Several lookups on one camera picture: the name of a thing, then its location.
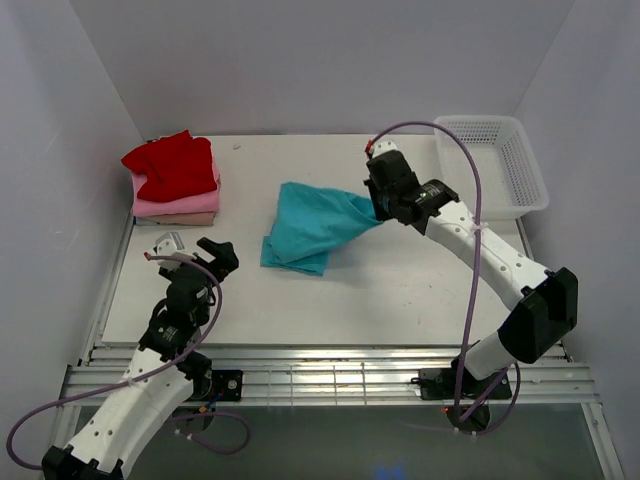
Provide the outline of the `teal t shirt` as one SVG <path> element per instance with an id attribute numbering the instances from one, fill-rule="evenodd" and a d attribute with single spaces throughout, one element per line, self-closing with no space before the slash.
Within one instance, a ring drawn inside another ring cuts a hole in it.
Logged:
<path id="1" fill-rule="evenodd" d="M 366 197 L 286 182 L 280 186 L 271 231 L 262 241 L 260 265 L 321 276 L 333 250 L 380 224 Z"/>

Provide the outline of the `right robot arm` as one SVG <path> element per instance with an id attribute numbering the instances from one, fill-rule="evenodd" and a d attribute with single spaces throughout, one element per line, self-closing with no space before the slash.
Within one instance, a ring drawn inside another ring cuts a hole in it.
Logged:
<path id="1" fill-rule="evenodd" d="M 370 147 L 365 185 L 381 221 L 395 219 L 440 244 L 472 269 L 509 315 L 453 362 L 451 382 L 474 397 L 514 362 L 535 363 L 577 325 L 578 279 L 525 257 L 476 223 L 466 204 L 440 180 L 419 182 L 392 142 Z"/>

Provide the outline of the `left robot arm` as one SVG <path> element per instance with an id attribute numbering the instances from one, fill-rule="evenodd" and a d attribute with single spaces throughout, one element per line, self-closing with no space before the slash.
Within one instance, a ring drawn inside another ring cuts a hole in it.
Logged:
<path id="1" fill-rule="evenodd" d="M 42 460 L 47 479 L 124 479 L 176 408 L 205 397 L 212 387 L 211 360 L 198 352 L 221 311 L 222 281 L 239 266 L 230 242 L 207 237 L 197 246 L 209 254 L 172 252 L 168 240 L 145 254 L 167 279 L 121 380 L 89 422 Z"/>

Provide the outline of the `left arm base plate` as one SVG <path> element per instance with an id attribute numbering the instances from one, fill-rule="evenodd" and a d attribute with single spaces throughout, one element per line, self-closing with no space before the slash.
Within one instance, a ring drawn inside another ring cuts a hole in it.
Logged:
<path id="1" fill-rule="evenodd" d="M 194 392 L 190 399 L 205 403 L 240 401 L 243 379 L 242 370 L 210 370 L 194 381 Z"/>

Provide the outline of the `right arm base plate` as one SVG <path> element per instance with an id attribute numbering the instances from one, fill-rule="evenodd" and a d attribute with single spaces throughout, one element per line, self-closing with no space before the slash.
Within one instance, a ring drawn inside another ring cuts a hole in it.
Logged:
<path id="1" fill-rule="evenodd" d="M 456 369 L 424 368 L 410 380 L 419 388 L 422 400 L 453 400 L 456 387 Z M 491 374 L 483 380 L 476 380 L 469 372 L 464 371 L 462 377 L 461 398 L 476 400 L 490 390 L 487 399 L 508 400 L 512 398 L 512 390 L 505 371 Z"/>

